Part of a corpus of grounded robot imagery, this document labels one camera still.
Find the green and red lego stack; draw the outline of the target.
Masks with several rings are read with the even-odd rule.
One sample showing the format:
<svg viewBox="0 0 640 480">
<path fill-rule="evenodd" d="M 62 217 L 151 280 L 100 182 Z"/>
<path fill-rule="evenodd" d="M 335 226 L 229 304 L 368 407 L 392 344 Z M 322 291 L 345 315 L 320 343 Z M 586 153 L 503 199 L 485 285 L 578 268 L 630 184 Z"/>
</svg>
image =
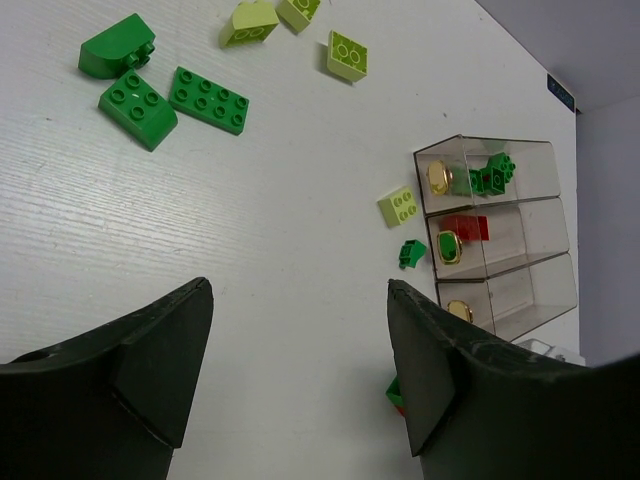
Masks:
<svg viewBox="0 0 640 480">
<path fill-rule="evenodd" d="M 386 389 L 385 395 L 401 416 L 405 416 L 404 401 L 401 396 L 399 380 L 395 377 Z"/>
</svg>

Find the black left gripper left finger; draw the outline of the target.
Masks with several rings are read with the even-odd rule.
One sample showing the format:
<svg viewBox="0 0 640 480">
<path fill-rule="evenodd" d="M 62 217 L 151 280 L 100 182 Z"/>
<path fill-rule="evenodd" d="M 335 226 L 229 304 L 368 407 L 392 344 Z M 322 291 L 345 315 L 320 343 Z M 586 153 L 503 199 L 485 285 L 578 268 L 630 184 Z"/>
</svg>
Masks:
<svg viewBox="0 0 640 480">
<path fill-rule="evenodd" d="M 1 366 L 4 479 L 165 479 L 214 311 L 195 278 L 148 306 Z"/>
</svg>

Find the small dark green lego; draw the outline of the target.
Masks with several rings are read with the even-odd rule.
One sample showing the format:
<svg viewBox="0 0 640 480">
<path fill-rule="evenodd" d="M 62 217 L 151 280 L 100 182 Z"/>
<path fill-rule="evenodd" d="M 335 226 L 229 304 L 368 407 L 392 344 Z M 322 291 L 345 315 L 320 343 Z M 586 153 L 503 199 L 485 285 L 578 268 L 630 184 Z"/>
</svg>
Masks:
<svg viewBox="0 0 640 480">
<path fill-rule="evenodd" d="M 428 247 L 420 240 L 406 240 L 399 252 L 399 268 L 415 268 L 427 251 Z"/>
</svg>

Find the small red lego brick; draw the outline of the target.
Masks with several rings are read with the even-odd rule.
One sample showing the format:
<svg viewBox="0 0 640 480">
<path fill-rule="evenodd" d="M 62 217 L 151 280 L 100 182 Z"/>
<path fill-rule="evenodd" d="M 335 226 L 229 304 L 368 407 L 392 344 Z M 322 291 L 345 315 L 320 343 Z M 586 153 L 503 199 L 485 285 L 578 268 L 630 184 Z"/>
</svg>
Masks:
<svg viewBox="0 0 640 480">
<path fill-rule="evenodd" d="M 462 241 L 489 241 L 489 220 L 484 215 L 454 214 L 440 221 L 442 230 L 454 232 Z"/>
</svg>

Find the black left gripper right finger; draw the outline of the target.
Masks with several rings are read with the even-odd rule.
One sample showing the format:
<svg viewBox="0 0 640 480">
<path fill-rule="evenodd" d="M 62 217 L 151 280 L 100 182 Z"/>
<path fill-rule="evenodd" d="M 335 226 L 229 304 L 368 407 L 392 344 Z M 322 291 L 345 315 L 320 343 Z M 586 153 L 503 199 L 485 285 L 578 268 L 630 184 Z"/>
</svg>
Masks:
<svg viewBox="0 0 640 480">
<path fill-rule="evenodd" d="M 531 352 L 402 280 L 387 318 L 411 453 L 427 479 L 635 479 L 639 359 Z"/>
</svg>

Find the green 2x2 lego brick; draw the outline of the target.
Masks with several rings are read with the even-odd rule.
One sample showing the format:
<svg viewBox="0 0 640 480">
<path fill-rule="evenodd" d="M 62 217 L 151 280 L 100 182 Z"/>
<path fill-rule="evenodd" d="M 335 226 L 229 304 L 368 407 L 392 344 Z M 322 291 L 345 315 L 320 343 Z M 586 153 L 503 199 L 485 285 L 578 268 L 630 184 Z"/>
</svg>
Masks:
<svg viewBox="0 0 640 480">
<path fill-rule="evenodd" d="M 482 169 L 484 191 L 487 195 L 501 195 L 513 179 L 516 165 L 511 157 L 500 152 L 491 156 Z"/>
</svg>

